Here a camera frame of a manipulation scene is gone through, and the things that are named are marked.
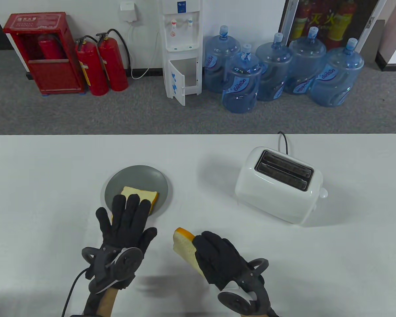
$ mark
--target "red cabinet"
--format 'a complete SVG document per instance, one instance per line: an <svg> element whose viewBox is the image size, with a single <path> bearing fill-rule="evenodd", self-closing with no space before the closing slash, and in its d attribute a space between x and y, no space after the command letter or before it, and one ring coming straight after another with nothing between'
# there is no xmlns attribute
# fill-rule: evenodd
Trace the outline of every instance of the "red cabinet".
<svg viewBox="0 0 396 317"><path fill-rule="evenodd" d="M85 92L65 12L12 14L4 32L12 36L42 94Z"/></svg>

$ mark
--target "blue water jug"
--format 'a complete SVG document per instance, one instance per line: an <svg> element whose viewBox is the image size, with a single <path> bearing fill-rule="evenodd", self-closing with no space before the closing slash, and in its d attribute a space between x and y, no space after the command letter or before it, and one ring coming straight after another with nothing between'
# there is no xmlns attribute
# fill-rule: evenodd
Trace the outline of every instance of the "blue water jug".
<svg viewBox="0 0 396 317"><path fill-rule="evenodd" d="M223 106L234 113L251 110L257 102L262 71L262 62L251 54L251 44L244 44L242 53L236 54L226 64Z"/></svg>
<svg viewBox="0 0 396 317"><path fill-rule="evenodd" d="M286 45L282 45L281 41L283 41L283 34L276 33L273 42L261 45L255 52L255 55L263 62L258 100L273 101L283 92L292 61L292 51Z"/></svg>
<svg viewBox="0 0 396 317"><path fill-rule="evenodd" d="M210 38L205 45L204 84L209 91L222 93L225 66L228 59L238 54L241 45L227 35L228 27L220 27L220 35Z"/></svg>
<svg viewBox="0 0 396 317"><path fill-rule="evenodd" d="M311 99L320 106L341 105L364 66L364 59L355 51L358 40L350 38L346 47L329 51L327 65L308 90Z"/></svg>
<svg viewBox="0 0 396 317"><path fill-rule="evenodd" d="M318 28L310 27L308 37L292 41L289 48L293 60L284 91L294 95L304 94L323 69L326 46L317 39Z"/></svg>

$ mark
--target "white water dispenser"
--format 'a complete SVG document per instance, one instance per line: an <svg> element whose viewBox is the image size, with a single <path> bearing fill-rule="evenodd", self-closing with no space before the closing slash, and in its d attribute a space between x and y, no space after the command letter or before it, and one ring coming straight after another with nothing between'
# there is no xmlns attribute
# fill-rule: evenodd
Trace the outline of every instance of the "white water dispenser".
<svg viewBox="0 0 396 317"><path fill-rule="evenodd" d="M158 1L164 85L184 106L202 91L202 0Z"/></svg>

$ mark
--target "black glove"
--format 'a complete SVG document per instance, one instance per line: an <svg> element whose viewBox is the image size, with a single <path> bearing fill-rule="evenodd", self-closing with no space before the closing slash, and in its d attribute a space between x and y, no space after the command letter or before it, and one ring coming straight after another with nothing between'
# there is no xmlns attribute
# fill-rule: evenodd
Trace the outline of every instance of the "black glove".
<svg viewBox="0 0 396 317"><path fill-rule="evenodd" d="M228 239L222 239L210 231L197 235L192 244L197 250L195 257L207 282L215 284L219 290L241 276L247 268L254 269ZM263 277L260 276L259 279L264 284Z"/></svg>
<svg viewBox="0 0 396 317"><path fill-rule="evenodd" d="M113 221L110 224L105 208L97 209L95 215L100 222L100 230L103 233L103 246L114 248L136 247L145 254L150 242L157 235L157 228L148 228L144 231L148 214L151 209L151 202L143 200L140 203L138 195L130 195L126 201L124 195L116 195L113 198L112 214ZM85 273L87 279L94 277L93 264ZM130 281L120 281L114 284L114 288L125 288Z"/></svg>

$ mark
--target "electrical outlet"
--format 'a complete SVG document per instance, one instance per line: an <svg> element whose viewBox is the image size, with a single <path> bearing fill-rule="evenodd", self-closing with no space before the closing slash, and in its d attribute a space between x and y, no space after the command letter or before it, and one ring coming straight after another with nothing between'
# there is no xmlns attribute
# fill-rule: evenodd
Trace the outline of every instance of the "electrical outlet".
<svg viewBox="0 0 396 317"><path fill-rule="evenodd" d="M120 18L129 23L136 21L135 1L123 1L120 3Z"/></svg>

